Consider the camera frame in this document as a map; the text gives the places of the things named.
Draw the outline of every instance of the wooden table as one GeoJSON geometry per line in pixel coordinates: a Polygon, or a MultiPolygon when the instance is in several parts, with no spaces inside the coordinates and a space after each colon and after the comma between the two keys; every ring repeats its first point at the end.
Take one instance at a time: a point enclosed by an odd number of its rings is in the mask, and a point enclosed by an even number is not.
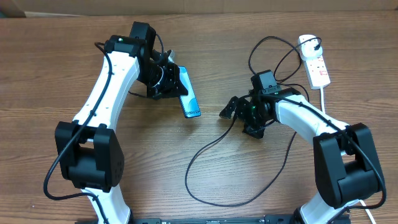
{"type": "MultiPolygon", "coordinates": [[[[258,217],[292,213],[313,197],[313,151],[301,137],[280,177],[249,205],[220,208],[196,202],[183,179],[195,152],[229,126],[231,121],[218,113],[232,96],[251,88],[247,63],[257,41],[276,35],[295,43],[299,35],[311,33],[323,39],[331,77],[325,89],[327,113],[371,128],[388,191],[386,204],[372,213],[379,223],[397,222],[398,13],[374,11],[0,19],[1,223],[73,223],[95,217],[87,198],[46,198],[43,179],[57,155],[57,123],[72,120],[100,73],[103,55],[93,42],[128,35],[134,21],[148,22],[165,48],[176,51],[176,62],[188,68],[202,111],[199,118],[185,119],[176,98],[127,96],[117,136],[126,160],[121,188],[135,217],[258,217]]],[[[263,43],[253,55],[254,69],[275,69],[288,50],[275,40],[263,43]]],[[[277,76],[285,77],[297,64],[292,54],[277,76]]],[[[289,83],[309,90],[303,68],[289,83]]],[[[145,93],[145,87],[135,83],[132,91],[145,93]]],[[[310,90],[310,97],[319,106],[319,92],[310,90]]],[[[188,183],[197,197],[216,203],[245,201],[280,169],[293,131],[275,124],[257,140],[242,129],[237,122],[194,163],[188,183]]],[[[62,179],[59,168],[49,188],[54,195],[79,191],[62,179]]],[[[354,211],[353,222],[369,220],[364,211],[354,211]]]]}

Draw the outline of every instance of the white power adapter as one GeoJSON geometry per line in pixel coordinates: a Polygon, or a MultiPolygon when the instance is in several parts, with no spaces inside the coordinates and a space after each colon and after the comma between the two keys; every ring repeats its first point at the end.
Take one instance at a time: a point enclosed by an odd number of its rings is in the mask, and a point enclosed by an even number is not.
{"type": "MultiPolygon", "coordinates": [[[[297,42],[298,44],[301,44],[314,37],[315,36],[311,34],[301,35],[297,42]]],[[[304,61],[304,67],[311,89],[320,90],[321,92],[321,109],[325,112],[323,88],[330,84],[330,78],[328,70],[326,69],[325,61],[323,61],[323,49],[320,47],[318,50],[315,50],[315,46],[317,45],[317,39],[313,39],[302,44],[300,46],[300,56],[304,61]]]]}

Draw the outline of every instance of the smartphone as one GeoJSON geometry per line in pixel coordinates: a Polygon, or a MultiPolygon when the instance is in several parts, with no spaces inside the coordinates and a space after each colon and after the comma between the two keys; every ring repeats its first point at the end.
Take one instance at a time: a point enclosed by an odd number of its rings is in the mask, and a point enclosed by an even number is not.
{"type": "Polygon", "coordinates": [[[180,104],[185,118],[194,118],[200,116],[200,109],[193,92],[191,81],[189,80],[189,75],[187,69],[184,66],[178,66],[180,68],[180,79],[181,83],[188,90],[188,95],[180,96],[180,104]]]}

